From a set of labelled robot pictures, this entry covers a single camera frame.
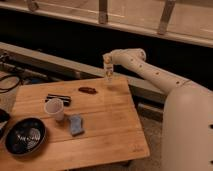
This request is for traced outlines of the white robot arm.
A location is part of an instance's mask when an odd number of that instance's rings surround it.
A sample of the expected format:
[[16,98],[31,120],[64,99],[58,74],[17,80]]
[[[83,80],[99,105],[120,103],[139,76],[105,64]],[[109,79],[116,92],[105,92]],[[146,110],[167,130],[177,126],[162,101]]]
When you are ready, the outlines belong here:
[[213,91],[146,62],[140,48],[103,55],[105,77],[121,65],[166,94],[162,125],[162,171],[213,171]]

